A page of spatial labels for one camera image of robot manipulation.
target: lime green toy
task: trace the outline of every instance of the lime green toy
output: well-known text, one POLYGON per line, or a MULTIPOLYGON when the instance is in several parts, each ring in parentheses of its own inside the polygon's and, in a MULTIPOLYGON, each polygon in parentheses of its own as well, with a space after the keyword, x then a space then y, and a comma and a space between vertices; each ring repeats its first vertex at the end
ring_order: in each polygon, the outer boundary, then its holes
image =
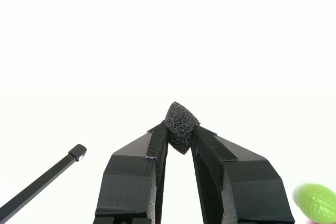
POLYGON ((319 224, 336 222, 336 194, 325 186, 303 184, 293 192, 296 205, 310 220, 319 224))

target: black foam sponge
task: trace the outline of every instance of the black foam sponge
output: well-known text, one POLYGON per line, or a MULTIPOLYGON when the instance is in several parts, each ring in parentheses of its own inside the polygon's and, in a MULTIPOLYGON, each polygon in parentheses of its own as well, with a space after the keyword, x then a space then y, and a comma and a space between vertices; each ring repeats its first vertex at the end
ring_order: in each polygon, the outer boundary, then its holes
POLYGON ((170 106, 164 124, 169 130, 169 143, 182 154, 186 154, 193 142, 193 130, 199 126, 197 118, 177 102, 170 106))

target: green ball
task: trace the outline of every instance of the green ball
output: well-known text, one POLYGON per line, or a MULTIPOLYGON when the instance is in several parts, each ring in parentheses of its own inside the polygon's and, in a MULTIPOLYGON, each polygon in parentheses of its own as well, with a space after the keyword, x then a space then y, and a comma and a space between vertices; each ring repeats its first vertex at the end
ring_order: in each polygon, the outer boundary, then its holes
POLYGON ((297 194, 301 211, 312 221, 319 224, 336 222, 336 194, 318 184, 303 185, 297 194))

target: black plastic housing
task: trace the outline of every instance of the black plastic housing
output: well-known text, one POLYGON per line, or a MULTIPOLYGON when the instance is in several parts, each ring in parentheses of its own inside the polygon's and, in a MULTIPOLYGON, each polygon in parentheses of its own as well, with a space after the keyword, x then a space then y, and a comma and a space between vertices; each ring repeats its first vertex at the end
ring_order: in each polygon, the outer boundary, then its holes
POLYGON ((282 180, 264 157, 200 126, 192 155, 205 224, 295 222, 282 180))
POLYGON ((113 153, 94 224, 160 224, 167 156, 164 124, 113 153))

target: black stick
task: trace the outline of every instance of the black stick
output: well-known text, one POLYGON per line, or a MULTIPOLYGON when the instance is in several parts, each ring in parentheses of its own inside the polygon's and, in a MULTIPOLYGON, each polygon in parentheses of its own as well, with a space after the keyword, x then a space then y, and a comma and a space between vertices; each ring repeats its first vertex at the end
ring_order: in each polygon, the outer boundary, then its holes
POLYGON ((37 180, 27 186, 13 199, 3 205, 0 208, 0 224, 4 224, 14 214, 20 211, 26 204, 28 204, 36 195, 38 195, 44 188, 53 182, 74 162, 80 161, 84 157, 86 150, 87 149, 83 145, 76 145, 72 150, 69 151, 68 155, 61 159, 61 161, 59 161, 37 180))

